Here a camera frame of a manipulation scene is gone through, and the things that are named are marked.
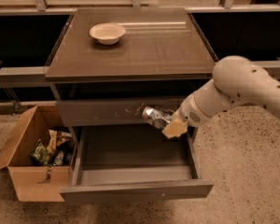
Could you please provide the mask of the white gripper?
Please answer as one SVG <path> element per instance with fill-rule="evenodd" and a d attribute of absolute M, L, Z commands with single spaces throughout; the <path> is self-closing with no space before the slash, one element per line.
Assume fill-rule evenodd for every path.
<path fill-rule="evenodd" d="M 188 96 L 176 110 L 178 119 L 171 121 L 162 133 L 169 139 L 179 137 L 190 127 L 200 127 L 210 120 L 196 105 L 193 95 Z"/>

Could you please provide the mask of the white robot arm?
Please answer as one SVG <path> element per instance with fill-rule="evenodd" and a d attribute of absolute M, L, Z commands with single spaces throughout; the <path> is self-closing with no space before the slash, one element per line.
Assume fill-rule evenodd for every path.
<path fill-rule="evenodd" d="M 212 79 L 189 95 L 163 129 L 178 137 L 188 127 L 200 127 L 216 114 L 250 103 L 280 119 L 280 81 L 262 67 L 241 56 L 228 56 L 214 67 Z"/>

